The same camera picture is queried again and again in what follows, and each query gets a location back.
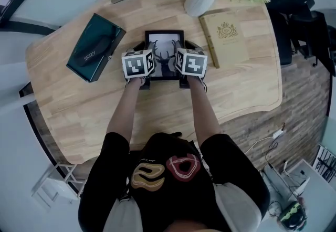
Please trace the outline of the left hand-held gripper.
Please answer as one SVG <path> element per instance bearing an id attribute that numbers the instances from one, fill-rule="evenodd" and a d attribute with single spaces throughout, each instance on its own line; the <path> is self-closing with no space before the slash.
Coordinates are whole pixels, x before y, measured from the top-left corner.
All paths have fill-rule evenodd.
<path id="1" fill-rule="evenodd" d="M 153 51 L 157 50 L 156 41 L 150 41 L 145 49 L 142 41 L 133 48 L 133 51 L 122 54 L 122 69 L 127 83 L 132 78 L 144 78 L 144 84 L 140 89 L 150 89 L 150 75 L 155 72 Z"/>

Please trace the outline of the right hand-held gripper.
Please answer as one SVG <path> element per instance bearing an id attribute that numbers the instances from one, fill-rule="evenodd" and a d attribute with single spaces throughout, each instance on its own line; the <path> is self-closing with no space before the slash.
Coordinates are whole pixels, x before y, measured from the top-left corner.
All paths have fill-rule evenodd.
<path id="1" fill-rule="evenodd" d="M 202 47 L 189 40 L 184 42 L 185 48 L 182 48 L 179 40 L 172 40 L 172 44 L 176 49 L 175 70 L 180 88 L 190 87 L 187 76 L 197 77 L 202 81 L 207 68 L 207 55 Z"/>

